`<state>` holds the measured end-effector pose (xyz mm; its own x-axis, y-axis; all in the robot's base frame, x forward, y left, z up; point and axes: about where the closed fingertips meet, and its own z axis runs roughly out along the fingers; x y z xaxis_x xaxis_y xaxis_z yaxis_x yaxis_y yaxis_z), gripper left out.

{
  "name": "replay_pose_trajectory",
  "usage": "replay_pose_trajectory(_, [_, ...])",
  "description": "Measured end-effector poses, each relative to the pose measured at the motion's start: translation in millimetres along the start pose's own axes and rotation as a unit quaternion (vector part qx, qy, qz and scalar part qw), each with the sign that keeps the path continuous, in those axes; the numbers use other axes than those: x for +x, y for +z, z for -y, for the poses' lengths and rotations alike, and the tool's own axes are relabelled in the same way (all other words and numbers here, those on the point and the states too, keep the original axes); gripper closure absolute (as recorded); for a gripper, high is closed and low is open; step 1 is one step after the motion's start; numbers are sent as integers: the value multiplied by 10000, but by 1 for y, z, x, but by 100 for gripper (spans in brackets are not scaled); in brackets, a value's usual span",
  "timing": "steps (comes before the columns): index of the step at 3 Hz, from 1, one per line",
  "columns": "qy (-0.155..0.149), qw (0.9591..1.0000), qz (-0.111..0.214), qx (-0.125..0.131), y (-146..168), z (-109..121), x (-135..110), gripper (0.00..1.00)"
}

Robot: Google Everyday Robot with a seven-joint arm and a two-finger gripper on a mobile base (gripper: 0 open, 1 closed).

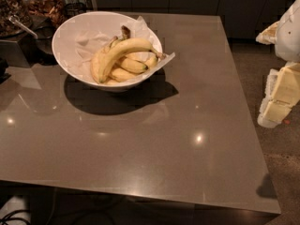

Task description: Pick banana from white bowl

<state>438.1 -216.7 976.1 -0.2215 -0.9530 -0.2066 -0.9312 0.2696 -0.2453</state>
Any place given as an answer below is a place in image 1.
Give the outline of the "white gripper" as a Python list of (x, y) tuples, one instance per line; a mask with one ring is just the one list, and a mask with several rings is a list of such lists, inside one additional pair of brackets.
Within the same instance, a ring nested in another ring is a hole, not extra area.
[(265, 28), (256, 41), (275, 44), (277, 57), (289, 61), (280, 70), (271, 69), (267, 76), (265, 98), (257, 122), (275, 128), (300, 101), (300, 0), (295, 0), (279, 22)]

